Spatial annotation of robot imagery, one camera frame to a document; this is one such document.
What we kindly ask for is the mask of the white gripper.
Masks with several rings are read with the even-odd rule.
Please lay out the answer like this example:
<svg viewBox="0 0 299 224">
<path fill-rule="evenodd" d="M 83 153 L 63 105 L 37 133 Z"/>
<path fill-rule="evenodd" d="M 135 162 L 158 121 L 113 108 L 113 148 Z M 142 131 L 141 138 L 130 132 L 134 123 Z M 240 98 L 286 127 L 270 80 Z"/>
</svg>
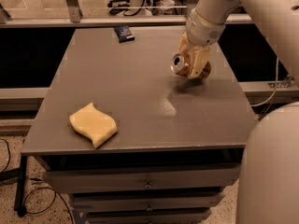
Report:
<svg viewBox="0 0 299 224">
<path fill-rule="evenodd" d="M 205 20 L 195 8 L 191 11 L 186 20 L 186 33 L 181 36 L 178 44 L 178 53 L 185 60 L 190 58 L 188 79 L 207 78 L 209 76 L 211 72 L 211 65 L 208 61 L 211 54 L 210 47 L 195 46 L 207 46 L 216 43 L 224 28 L 224 24 L 215 24 Z"/>
</svg>

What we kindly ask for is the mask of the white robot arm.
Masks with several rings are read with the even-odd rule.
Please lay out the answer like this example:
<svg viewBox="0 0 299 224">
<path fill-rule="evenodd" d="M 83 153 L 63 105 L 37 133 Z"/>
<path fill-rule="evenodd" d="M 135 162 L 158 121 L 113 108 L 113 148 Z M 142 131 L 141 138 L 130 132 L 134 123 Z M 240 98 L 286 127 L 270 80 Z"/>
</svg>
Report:
<svg viewBox="0 0 299 224">
<path fill-rule="evenodd" d="M 275 52 L 276 65 L 299 77 L 299 0 L 198 0 L 186 20 L 172 69 L 188 79 L 204 75 L 210 46 L 237 6 L 249 14 Z M 299 102 L 266 115 L 243 152 L 235 224 L 299 224 Z"/>
</svg>

